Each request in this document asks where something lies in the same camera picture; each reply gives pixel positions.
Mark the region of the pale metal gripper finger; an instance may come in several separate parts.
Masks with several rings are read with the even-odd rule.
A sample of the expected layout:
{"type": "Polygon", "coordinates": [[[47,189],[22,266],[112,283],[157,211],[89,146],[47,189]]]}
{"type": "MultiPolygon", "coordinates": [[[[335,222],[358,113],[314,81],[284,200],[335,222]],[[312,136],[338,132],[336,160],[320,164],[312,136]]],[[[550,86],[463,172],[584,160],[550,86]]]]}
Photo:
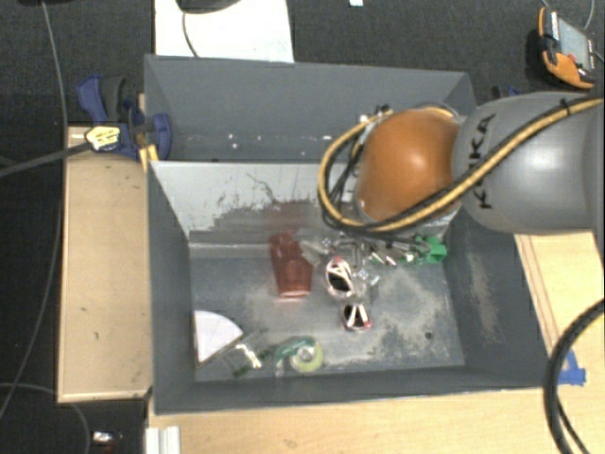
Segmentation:
{"type": "Polygon", "coordinates": [[[373,302],[378,294],[380,277],[365,269],[354,273],[354,296],[359,302],[373,302]]]}
{"type": "Polygon", "coordinates": [[[329,237],[315,237],[301,240],[300,247],[305,259],[320,259],[334,252],[333,242],[329,237]]]}

